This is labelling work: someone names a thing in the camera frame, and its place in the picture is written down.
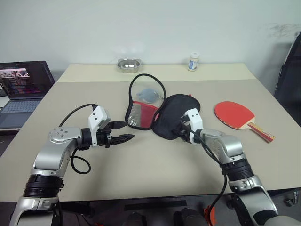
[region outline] black cable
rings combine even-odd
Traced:
[[[78,108],[75,108],[72,112],[70,112],[65,118],[64,120],[61,122],[61,124],[59,125],[59,127],[63,126],[63,124],[67,121],[67,119],[73,114],[75,113],[76,111],[78,111],[79,109],[81,108],[84,108],[84,107],[87,107],[87,106],[92,106],[93,107],[93,110],[97,107],[96,104],[86,104],[86,105],[82,105]]]
[[[84,215],[81,215],[81,216],[83,217],[84,221],[85,221],[89,226],[93,226],[93,224],[90,224],[90,223],[87,221],[87,219],[84,217]]]
[[[210,156],[210,158],[212,158],[214,161],[216,161],[220,166],[222,165],[222,163],[216,158],[216,156],[213,154],[213,152],[211,151],[211,149],[208,147],[208,145],[203,141],[203,139],[194,131],[190,130],[191,133],[193,133],[201,142],[203,149],[205,150],[205,152]],[[210,219],[210,213],[212,208],[214,207],[214,205],[218,202],[218,200],[222,197],[222,195],[224,194],[225,190],[227,187],[227,175],[224,175],[224,185],[222,187],[221,192],[219,193],[219,195],[216,197],[216,199],[213,201],[213,203],[210,205],[209,209],[208,209],[208,213],[207,213],[207,219],[209,220],[209,225],[213,226],[211,219]]]
[[[60,201],[58,201],[57,207],[58,207],[58,212],[60,214],[60,226],[64,226],[63,211],[62,211],[62,206]]]
[[[86,159],[84,159],[84,158],[82,158],[82,157],[79,157],[79,156],[75,156],[75,153],[78,151],[78,149],[76,148],[74,151],[73,151],[73,153],[72,153],[72,155],[71,155],[71,167],[72,167],[72,169],[75,171],[75,172],[77,172],[77,173],[79,173],[79,174],[87,174],[87,173],[89,173],[90,171],[91,171],[91,165],[90,165],[90,163],[86,160]],[[74,166],[74,159],[80,159],[80,160],[82,160],[82,161],[84,161],[87,165],[88,165],[88,170],[86,171],[86,172],[82,172],[82,171],[79,171],[78,169],[76,169],[76,167]]]
[[[80,226],[80,223],[79,223],[79,217],[77,216],[77,214],[74,214],[76,216],[76,219],[77,219],[77,223],[78,225]]]

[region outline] floor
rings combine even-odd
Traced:
[[[86,216],[86,220],[92,225],[98,223],[104,224],[105,226],[122,226],[129,214],[138,212],[146,217],[148,226],[173,226],[173,215],[175,211],[181,211],[183,208],[190,208],[202,212],[202,209],[209,205],[215,197],[215,195],[200,195],[93,201],[90,202],[90,206],[95,210],[95,214],[91,218]],[[301,221],[300,198],[298,203],[292,207],[287,207],[283,202],[284,199],[292,197],[293,193],[290,191],[274,196],[273,201],[280,215],[287,215]],[[228,199],[229,196],[225,195],[216,205],[216,226],[240,226],[235,211],[229,209],[226,205]],[[14,210],[15,204],[15,202],[0,202],[0,222],[2,226],[8,226],[9,217]],[[63,216],[65,226],[78,225],[75,214],[64,212]],[[88,225],[81,215],[78,215],[78,217],[80,226]]]

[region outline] orange object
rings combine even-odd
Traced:
[[[232,102],[223,101],[215,106],[216,117],[227,126],[234,129],[251,129],[266,142],[272,142],[275,137],[255,125],[255,115],[246,107]]]
[[[205,220],[207,221],[208,225],[210,225],[209,223],[209,219],[208,219],[208,210],[209,210],[210,206],[207,206],[206,209],[204,209],[204,215],[205,215]],[[210,212],[210,220],[212,223],[212,226],[215,226],[217,224],[217,221],[215,219],[215,207],[212,208],[211,212]]]

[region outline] ping pong paddle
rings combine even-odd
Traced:
[[[253,112],[238,103],[232,101],[220,102],[215,106],[214,113],[219,120],[231,128],[251,129],[268,143],[275,139],[273,135],[255,125]]]

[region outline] stainless steel bowl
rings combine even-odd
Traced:
[[[117,63],[117,67],[124,73],[135,73],[140,65],[140,59],[119,59]]]

